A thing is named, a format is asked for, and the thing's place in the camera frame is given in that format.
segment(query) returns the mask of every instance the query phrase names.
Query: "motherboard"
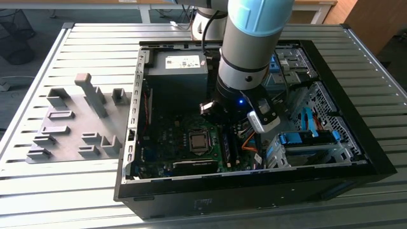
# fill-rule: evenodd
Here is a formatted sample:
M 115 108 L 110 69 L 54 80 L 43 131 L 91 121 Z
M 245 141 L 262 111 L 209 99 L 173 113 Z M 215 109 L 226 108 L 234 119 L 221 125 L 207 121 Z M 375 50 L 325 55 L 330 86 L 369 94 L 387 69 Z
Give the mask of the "motherboard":
M 251 170 L 253 151 L 237 148 L 243 128 L 214 125 L 198 113 L 153 116 L 141 142 L 135 173 L 142 178 Z

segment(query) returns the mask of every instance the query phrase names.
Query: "wooden desk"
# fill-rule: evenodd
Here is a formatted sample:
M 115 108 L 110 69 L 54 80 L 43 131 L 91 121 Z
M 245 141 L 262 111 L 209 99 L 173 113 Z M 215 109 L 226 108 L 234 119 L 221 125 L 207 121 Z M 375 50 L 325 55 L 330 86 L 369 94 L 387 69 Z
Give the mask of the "wooden desk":
M 338 0 L 297 0 L 293 23 L 322 24 Z M 5 9 L 138 9 L 143 23 L 151 23 L 150 10 L 182 9 L 163 0 L 0 0 Z

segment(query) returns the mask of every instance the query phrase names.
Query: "gray carpet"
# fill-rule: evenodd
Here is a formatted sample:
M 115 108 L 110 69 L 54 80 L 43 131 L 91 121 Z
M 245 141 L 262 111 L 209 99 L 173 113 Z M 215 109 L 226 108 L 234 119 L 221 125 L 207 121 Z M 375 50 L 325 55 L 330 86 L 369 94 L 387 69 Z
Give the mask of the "gray carpet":
M 58 10 L 58 18 L 50 19 L 49 10 L 25 10 L 31 25 L 38 32 L 35 38 L 30 40 L 31 47 L 37 53 L 35 60 L 25 65 L 13 66 L 0 58 L 0 77 L 5 76 L 35 76 L 50 48 L 61 32 L 65 22 L 77 23 L 141 23 L 141 13 L 138 10 Z M 182 11 L 174 10 L 165 14 L 177 21 Z M 161 14 L 151 10 L 153 23 L 169 23 L 167 18 L 161 18 Z M 407 41 L 400 43 L 391 40 L 379 55 L 381 61 L 393 62 L 389 71 L 407 88 Z M 14 114 L 26 96 L 33 79 L 13 78 L 7 79 L 13 85 L 9 92 L 0 92 L 0 128 L 7 128 L 14 118 Z

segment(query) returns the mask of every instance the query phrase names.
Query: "slotted metal worktable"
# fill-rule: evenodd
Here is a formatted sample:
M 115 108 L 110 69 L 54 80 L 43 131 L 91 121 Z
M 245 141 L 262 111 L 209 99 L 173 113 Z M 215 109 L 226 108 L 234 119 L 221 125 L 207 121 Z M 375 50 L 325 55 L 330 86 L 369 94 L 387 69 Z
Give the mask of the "slotted metal worktable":
M 81 90 L 91 73 L 105 93 L 131 91 L 139 41 L 189 40 L 169 24 L 77 24 L 63 29 L 0 143 L 0 227 L 407 228 L 407 99 L 351 30 L 290 25 L 282 39 L 314 40 L 398 174 L 327 202 L 143 222 L 114 198 L 118 160 L 30 165 L 26 153 L 53 87 Z

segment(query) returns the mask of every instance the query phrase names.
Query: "open pc tower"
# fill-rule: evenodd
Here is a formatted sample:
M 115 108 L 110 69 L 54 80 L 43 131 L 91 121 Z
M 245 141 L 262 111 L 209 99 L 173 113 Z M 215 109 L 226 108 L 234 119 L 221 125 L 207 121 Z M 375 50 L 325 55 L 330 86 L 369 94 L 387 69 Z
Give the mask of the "open pc tower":
M 143 219 L 277 208 L 397 173 L 311 41 L 281 41 L 271 59 L 279 126 L 258 135 L 247 120 L 207 122 L 221 46 L 207 58 L 194 41 L 141 43 L 117 201 Z

